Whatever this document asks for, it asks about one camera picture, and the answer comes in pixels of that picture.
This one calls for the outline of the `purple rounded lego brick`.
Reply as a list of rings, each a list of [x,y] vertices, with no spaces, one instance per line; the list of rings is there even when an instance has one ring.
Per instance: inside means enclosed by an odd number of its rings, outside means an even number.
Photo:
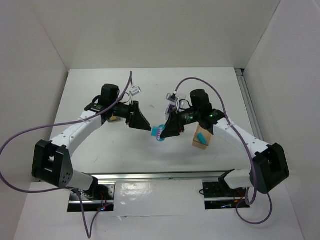
[[[183,106],[185,106],[186,105],[186,101],[185,100],[181,100],[180,102],[179,102],[179,106],[182,108]]]

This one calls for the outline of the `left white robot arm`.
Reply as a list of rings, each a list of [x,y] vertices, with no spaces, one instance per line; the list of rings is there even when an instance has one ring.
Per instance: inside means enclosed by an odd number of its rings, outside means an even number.
[[[125,119],[133,129],[152,129],[140,111],[139,102],[118,102],[119,93],[118,86],[104,84],[101,94],[84,109],[76,123],[48,141],[40,140],[34,148],[32,176],[58,188],[77,189],[91,198],[103,191],[96,177],[73,169],[76,149],[112,116]]]

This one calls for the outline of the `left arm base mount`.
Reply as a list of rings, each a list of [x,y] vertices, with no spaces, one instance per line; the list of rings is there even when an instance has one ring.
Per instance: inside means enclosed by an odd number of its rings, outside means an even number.
[[[68,213],[80,213],[82,211],[81,202],[84,212],[97,212],[102,208],[102,212],[114,211],[114,197],[116,184],[107,182],[99,186],[97,193],[89,195],[83,190],[78,190],[79,195],[72,191],[68,200]]]

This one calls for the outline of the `small teal square lego brick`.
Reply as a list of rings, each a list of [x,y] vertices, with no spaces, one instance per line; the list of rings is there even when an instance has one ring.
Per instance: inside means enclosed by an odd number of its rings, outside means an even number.
[[[151,135],[153,137],[156,137],[158,135],[159,127],[158,126],[153,126],[151,130]]]

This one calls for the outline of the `purple sloped lego brick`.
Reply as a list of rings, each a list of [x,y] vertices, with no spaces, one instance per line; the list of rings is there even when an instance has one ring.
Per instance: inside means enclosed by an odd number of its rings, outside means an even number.
[[[174,105],[170,105],[170,106],[168,107],[167,112],[168,112],[168,113],[174,112],[175,109],[176,109],[176,107],[175,107]]]

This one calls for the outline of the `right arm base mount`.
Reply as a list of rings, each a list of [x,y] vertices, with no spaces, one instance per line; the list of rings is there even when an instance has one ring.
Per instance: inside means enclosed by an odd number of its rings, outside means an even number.
[[[244,201],[246,190],[244,188],[230,189],[219,182],[203,182],[199,194],[204,197],[206,210],[250,208]]]

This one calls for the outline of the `teal lego figure piece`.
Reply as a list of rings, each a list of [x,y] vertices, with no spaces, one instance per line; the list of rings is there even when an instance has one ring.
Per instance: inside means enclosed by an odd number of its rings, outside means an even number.
[[[161,138],[161,134],[162,132],[165,130],[165,125],[164,124],[161,124],[158,126],[159,129],[158,129],[158,133],[157,133],[157,136],[155,136],[155,139],[158,141],[158,142],[163,142],[165,139],[164,138]]]

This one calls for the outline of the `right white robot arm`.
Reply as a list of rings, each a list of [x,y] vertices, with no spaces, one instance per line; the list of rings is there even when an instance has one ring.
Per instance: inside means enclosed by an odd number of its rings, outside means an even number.
[[[290,176],[285,151],[278,143],[269,144],[257,139],[212,107],[203,89],[190,93],[192,105],[183,110],[173,110],[159,136],[161,139],[177,137],[185,126],[198,123],[211,135],[225,140],[250,157],[250,170],[231,170],[222,175],[230,189],[256,187],[261,194],[268,194]]]

